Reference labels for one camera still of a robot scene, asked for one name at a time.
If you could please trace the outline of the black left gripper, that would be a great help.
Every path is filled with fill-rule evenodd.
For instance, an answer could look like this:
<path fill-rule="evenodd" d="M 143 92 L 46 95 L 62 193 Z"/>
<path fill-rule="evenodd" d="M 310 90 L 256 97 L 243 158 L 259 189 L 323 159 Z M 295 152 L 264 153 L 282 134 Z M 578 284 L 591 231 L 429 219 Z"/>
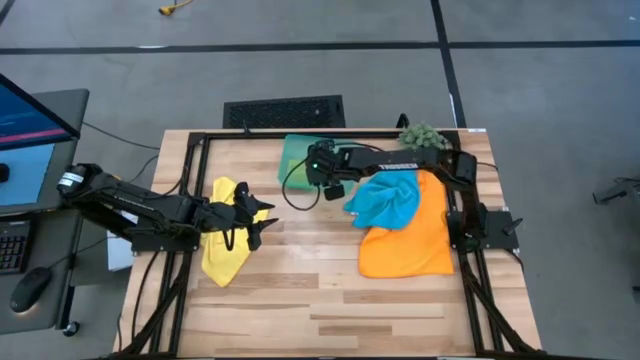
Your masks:
<path fill-rule="evenodd" d="M 273 209 L 274 205 L 257 200 L 250 193 L 246 182 L 236 185 L 233 199 L 234 204 L 226 204 L 198 198 L 197 230 L 201 233 L 211 233 L 247 228 L 249 250 L 256 251 L 262 245 L 261 232 L 276 223 L 278 218 L 254 223 L 254 216 L 260 210 Z"/>

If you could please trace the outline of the black keyboard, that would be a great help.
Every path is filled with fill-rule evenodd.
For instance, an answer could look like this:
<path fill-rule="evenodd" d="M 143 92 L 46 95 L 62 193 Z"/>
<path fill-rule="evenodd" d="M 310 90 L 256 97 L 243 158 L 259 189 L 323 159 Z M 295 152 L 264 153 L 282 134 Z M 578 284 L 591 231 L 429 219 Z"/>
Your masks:
<path fill-rule="evenodd" d="M 31 222 L 0 222 L 0 275 L 22 273 L 30 247 Z"/>

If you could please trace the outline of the small green artificial plant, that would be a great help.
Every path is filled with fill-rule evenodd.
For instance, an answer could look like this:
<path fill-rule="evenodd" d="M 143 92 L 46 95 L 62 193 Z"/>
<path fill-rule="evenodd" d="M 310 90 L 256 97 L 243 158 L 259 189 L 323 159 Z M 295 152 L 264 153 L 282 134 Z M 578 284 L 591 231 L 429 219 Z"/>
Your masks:
<path fill-rule="evenodd" d="M 405 128 L 398 137 L 398 141 L 405 148 L 417 150 L 434 147 L 445 149 L 448 140 L 427 124 L 414 124 Z"/>

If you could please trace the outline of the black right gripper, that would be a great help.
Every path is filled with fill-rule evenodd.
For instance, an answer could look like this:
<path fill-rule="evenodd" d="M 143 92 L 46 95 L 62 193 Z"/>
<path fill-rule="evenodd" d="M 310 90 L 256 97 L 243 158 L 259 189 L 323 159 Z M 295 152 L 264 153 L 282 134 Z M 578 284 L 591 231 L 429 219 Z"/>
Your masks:
<path fill-rule="evenodd" d="M 310 185 L 327 187 L 353 180 L 353 174 L 347 169 L 350 150 L 332 150 L 334 141 L 331 139 L 319 140 L 314 146 L 317 148 L 309 148 L 305 160 L 305 174 Z"/>

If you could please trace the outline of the white box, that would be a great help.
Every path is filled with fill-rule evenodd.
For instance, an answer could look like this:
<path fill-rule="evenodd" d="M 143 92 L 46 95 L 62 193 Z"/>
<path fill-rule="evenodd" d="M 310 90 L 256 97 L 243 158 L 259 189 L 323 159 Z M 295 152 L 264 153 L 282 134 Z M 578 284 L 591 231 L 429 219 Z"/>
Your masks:
<path fill-rule="evenodd" d="M 134 255 L 131 243 L 115 234 L 107 233 L 107 268 L 111 272 L 129 268 Z"/>

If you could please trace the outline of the blue microfiber towel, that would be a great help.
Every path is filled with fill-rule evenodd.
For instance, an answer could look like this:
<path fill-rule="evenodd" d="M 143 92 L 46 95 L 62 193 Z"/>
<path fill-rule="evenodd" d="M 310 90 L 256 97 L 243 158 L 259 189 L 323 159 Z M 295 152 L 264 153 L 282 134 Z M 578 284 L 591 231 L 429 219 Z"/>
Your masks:
<path fill-rule="evenodd" d="M 358 187 L 343 209 L 354 217 L 357 228 L 405 228 L 421 202 L 415 171 L 383 171 Z"/>

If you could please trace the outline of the black monitor with dark screen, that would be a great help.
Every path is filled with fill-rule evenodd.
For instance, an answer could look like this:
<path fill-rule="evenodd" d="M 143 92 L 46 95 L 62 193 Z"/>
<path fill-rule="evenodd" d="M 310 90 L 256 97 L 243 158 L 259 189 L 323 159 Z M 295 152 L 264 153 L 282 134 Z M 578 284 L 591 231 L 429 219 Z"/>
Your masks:
<path fill-rule="evenodd" d="M 0 73 L 0 150 L 79 138 L 78 130 Z"/>

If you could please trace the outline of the black computer mouse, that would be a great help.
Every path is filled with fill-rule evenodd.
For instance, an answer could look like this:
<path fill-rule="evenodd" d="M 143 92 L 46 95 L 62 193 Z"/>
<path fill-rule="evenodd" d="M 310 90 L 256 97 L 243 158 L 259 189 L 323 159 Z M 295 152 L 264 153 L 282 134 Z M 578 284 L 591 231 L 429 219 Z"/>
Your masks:
<path fill-rule="evenodd" d="M 28 311 L 39 300 L 53 272 L 48 267 L 36 267 L 24 275 L 11 293 L 9 308 L 14 313 Z"/>

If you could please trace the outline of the orange microfiber towel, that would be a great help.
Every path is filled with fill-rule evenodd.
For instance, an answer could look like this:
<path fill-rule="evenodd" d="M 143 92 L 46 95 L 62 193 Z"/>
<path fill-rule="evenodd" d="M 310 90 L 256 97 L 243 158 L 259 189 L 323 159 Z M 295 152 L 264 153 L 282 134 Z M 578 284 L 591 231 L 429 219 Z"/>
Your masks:
<path fill-rule="evenodd" d="M 358 259 L 361 275 L 390 279 L 454 273 L 445 187 L 424 170 L 417 172 L 417 185 L 421 200 L 406 227 L 374 227 L 364 237 Z"/>

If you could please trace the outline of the yellow microfiber towel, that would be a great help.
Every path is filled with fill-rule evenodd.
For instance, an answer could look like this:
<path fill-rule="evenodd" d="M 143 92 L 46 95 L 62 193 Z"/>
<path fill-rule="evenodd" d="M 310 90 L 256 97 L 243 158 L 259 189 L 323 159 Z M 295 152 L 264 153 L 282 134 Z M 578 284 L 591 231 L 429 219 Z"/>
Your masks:
<path fill-rule="evenodd" d="M 228 177 L 217 178 L 213 183 L 211 202 L 234 204 L 234 189 L 237 184 Z M 258 211 L 254 216 L 254 223 L 268 219 L 269 210 Z M 201 267 L 218 286 L 228 286 L 253 252 L 249 250 L 247 239 L 247 228 L 205 233 L 202 236 L 204 252 Z"/>

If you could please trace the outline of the grey desk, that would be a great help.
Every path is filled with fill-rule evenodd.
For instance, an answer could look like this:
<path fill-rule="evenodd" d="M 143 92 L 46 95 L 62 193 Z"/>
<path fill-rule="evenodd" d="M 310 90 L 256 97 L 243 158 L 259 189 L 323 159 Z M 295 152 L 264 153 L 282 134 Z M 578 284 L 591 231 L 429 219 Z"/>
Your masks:
<path fill-rule="evenodd" d="M 48 329 L 57 326 L 69 283 L 68 260 L 51 268 L 52 278 L 38 301 L 27 311 L 13 312 L 11 293 L 20 279 L 36 267 L 48 267 L 76 248 L 81 228 L 80 215 L 59 210 L 34 215 L 31 249 L 24 273 L 0 274 L 0 335 Z"/>

